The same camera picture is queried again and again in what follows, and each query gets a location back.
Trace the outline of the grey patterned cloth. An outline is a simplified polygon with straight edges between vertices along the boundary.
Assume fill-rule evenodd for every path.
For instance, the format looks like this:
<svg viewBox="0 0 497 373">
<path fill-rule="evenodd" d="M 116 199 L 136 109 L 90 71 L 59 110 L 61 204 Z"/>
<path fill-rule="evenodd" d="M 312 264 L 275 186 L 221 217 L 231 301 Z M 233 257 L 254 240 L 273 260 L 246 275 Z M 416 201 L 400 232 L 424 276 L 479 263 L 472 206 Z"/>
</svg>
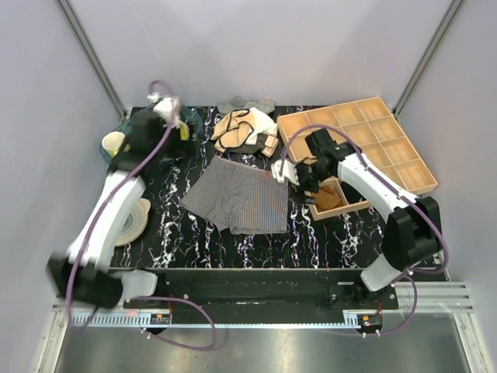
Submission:
<svg viewBox="0 0 497 373">
<path fill-rule="evenodd" d="M 265 114 L 271 114 L 275 111 L 275 103 L 270 99 L 248 100 L 241 96 L 237 96 L 227 103 L 217 106 L 220 114 L 226 115 L 234 110 L 246 110 L 256 108 Z"/>
</svg>

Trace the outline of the cream yellow mug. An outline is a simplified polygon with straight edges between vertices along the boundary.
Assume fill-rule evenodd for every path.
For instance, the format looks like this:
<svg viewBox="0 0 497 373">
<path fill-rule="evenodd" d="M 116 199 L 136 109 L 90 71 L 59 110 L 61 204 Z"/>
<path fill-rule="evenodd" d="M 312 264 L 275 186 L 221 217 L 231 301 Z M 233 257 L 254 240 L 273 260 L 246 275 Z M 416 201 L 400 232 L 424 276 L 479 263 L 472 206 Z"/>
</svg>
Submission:
<svg viewBox="0 0 497 373">
<path fill-rule="evenodd" d="M 119 131 L 108 133 L 101 141 L 104 151 L 113 158 L 120 150 L 126 135 Z"/>
</svg>

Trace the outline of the wooden compartment tray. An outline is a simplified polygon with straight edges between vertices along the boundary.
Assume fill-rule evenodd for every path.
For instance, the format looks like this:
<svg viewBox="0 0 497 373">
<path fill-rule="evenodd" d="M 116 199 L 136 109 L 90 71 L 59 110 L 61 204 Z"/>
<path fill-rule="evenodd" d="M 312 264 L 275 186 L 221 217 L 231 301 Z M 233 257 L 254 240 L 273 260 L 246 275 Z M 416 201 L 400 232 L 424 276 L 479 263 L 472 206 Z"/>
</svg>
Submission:
<svg viewBox="0 0 497 373">
<path fill-rule="evenodd" d="M 297 136 L 287 151 L 292 162 L 313 162 L 305 142 L 312 130 L 306 126 L 324 124 L 351 138 L 374 166 L 408 192 L 421 195 L 438 187 L 428 166 L 380 97 L 287 110 L 277 117 L 276 123 L 284 144 L 293 135 Z"/>
</svg>

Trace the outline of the dark grey underwear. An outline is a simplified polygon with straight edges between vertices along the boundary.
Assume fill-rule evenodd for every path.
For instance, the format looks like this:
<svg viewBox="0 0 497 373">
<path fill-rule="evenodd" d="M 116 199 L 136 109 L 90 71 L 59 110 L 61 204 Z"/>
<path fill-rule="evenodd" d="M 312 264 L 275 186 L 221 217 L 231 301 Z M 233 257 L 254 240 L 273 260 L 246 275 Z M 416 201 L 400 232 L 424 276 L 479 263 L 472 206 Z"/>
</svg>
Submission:
<svg viewBox="0 0 497 373">
<path fill-rule="evenodd" d="M 244 143 L 237 148 L 233 148 L 231 152 L 235 154 L 254 154 L 260 152 L 265 157 L 270 158 L 276 151 L 278 144 L 279 139 L 277 137 L 268 134 L 258 134 L 255 144 Z"/>
</svg>

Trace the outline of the rolled tan underwear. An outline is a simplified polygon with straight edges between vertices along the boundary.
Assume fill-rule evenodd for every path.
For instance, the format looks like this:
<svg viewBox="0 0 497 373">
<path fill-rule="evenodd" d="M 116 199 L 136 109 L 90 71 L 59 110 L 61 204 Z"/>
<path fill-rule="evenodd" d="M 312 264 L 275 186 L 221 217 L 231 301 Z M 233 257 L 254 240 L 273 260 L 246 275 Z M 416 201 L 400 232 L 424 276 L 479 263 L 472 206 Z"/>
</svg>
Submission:
<svg viewBox="0 0 497 373">
<path fill-rule="evenodd" d="M 324 186 L 317 193 L 311 193 L 315 207 L 319 212 L 345 207 L 347 203 L 337 186 Z"/>
</svg>

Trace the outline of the black marble pattern mat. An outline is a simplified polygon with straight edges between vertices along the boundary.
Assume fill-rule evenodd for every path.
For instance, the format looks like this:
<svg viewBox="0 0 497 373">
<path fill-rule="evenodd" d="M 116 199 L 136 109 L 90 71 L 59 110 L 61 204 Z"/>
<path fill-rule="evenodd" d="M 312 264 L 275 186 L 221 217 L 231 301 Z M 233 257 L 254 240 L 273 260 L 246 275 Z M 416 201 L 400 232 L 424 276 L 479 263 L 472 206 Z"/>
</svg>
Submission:
<svg viewBox="0 0 497 373">
<path fill-rule="evenodd" d="M 319 106 L 279 106 L 287 110 Z M 181 208 L 179 202 L 215 156 L 210 135 L 221 114 L 213 106 L 190 108 L 203 121 L 199 152 L 167 169 L 150 164 L 144 197 L 151 202 L 148 224 L 131 244 L 113 251 L 113 268 L 362 268 L 381 253 L 381 216 L 344 182 L 333 180 L 347 205 L 318 220 L 311 207 L 290 202 L 287 230 L 276 235 L 233 235 Z"/>
</svg>

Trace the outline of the beige underwear black trim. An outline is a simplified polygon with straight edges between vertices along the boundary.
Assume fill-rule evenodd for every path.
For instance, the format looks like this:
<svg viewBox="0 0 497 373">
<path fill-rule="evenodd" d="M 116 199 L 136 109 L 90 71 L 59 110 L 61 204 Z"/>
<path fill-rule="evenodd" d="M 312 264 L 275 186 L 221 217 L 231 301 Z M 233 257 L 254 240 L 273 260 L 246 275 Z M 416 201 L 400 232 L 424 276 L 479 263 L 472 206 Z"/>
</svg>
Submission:
<svg viewBox="0 0 497 373">
<path fill-rule="evenodd" d="M 251 136 L 252 115 L 249 110 L 234 110 L 219 120 L 214 126 L 214 132 L 210 139 L 214 142 L 214 148 L 222 153 L 232 153 L 244 143 L 253 145 L 256 138 Z"/>
</svg>

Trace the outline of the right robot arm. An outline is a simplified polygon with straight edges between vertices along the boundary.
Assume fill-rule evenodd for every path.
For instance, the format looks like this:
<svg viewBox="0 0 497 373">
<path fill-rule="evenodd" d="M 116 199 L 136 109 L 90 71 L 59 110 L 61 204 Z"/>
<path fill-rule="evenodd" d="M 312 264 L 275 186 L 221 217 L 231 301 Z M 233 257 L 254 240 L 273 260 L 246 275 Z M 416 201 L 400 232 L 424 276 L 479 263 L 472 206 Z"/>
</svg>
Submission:
<svg viewBox="0 0 497 373">
<path fill-rule="evenodd" d="M 358 145 L 349 139 L 337 143 L 325 127 L 304 140 L 315 161 L 293 166 L 297 189 L 316 193 L 321 182 L 337 177 L 369 201 L 384 219 L 382 253 L 363 269 L 361 284 L 352 290 L 354 302 L 369 308 L 379 301 L 380 290 L 402 273 L 447 249 L 439 205 L 432 197 L 419 197 L 403 189 L 385 176 Z"/>
</svg>

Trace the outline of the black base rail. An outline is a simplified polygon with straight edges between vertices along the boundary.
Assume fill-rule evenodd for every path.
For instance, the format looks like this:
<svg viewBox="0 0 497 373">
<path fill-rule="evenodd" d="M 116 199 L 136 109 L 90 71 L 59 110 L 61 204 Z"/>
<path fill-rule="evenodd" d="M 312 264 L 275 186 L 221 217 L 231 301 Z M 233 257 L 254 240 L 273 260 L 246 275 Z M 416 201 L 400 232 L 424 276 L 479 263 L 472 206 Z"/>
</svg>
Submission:
<svg viewBox="0 0 497 373">
<path fill-rule="evenodd" d="M 396 310 L 394 288 L 367 294 L 360 272 L 346 269 L 171 269 L 156 270 L 158 284 L 150 300 L 132 300 L 128 308 L 172 311 L 176 325 L 204 324 L 196 303 L 217 326 L 338 324 L 343 311 Z"/>
</svg>

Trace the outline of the teal plastic basket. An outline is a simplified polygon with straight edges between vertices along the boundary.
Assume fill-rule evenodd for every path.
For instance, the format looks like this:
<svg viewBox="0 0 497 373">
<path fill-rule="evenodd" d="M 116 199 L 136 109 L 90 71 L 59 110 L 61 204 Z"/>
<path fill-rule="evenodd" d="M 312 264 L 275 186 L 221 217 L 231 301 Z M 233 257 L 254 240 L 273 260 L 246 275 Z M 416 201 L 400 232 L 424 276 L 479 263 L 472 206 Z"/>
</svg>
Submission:
<svg viewBox="0 0 497 373">
<path fill-rule="evenodd" d="M 203 121 L 197 113 L 186 106 L 181 107 L 180 120 L 189 130 L 189 138 L 187 140 L 197 141 L 199 152 L 199 140 L 201 132 L 203 131 Z M 119 169 L 130 172 L 138 166 L 159 143 L 166 131 L 166 122 L 152 111 L 152 106 L 146 106 L 133 110 L 130 118 L 117 127 L 116 131 L 126 135 L 128 149 L 124 154 L 111 158 L 104 151 L 102 145 L 100 145 L 100 155 L 111 170 L 115 171 Z M 158 151 L 152 161 L 156 162 L 162 169 L 167 169 L 174 162 L 162 162 L 162 148 Z"/>
</svg>

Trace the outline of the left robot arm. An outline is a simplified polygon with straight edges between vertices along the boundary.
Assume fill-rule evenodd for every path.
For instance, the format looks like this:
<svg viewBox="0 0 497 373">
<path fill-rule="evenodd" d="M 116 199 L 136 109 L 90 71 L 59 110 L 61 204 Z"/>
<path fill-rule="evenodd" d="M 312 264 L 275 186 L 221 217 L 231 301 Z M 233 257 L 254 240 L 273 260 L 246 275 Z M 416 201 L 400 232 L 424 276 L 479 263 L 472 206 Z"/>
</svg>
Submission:
<svg viewBox="0 0 497 373">
<path fill-rule="evenodd" d="M 117 170 L 106 178 L 91 217 L 69 246 L 67 255 L 51 256 L 48 260 L 47 270 L 59 295 L 65 299 L 68 313 L 74 302 L 97 309 L 113 309 L 134 298 L 141 298 L 152 308 L 166 302 L 168 289 L 158 283 L 155 274 L 134 270 L 111 275 L 109 263 L 121 229 L 145 190 L 139 173 L 161 151 L 172 129 L 170 120 L 157 145 L 130 172 Z"/>
</svg>

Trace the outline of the grey striped boxer underwear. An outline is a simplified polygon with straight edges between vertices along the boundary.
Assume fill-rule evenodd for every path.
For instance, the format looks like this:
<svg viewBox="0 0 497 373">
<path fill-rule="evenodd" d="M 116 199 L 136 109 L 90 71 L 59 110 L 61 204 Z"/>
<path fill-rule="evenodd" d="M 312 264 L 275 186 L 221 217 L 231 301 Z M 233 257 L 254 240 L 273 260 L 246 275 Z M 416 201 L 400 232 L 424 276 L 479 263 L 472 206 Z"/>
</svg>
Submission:
<svg viewBox="0 0 497 373">
<path fill-rule="evenodd" d="M 214 157 L 180 201 L 187 211 L 233 235 L 283 234 L 288 185 L 269 171 Z"/>
</svg>

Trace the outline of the white cloth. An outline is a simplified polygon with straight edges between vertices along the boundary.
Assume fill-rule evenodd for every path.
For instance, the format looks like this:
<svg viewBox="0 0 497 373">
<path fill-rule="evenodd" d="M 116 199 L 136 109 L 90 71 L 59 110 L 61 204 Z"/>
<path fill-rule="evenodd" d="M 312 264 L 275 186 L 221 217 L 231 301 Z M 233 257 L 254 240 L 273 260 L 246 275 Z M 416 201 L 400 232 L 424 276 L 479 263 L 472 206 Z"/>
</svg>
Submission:
<svg viewBox="0 0 497 373">
<path fill-rule="evenodd" d="M 259 134 L 267 134 L 274 137 L 277 136 L 277 124 L 269 117 L 268 114 L 263 113 L 261 110 L 256 108 L 251 108 L 249 112 L 252 115 L 252 137 L 257 138 Z"/>
</svg>

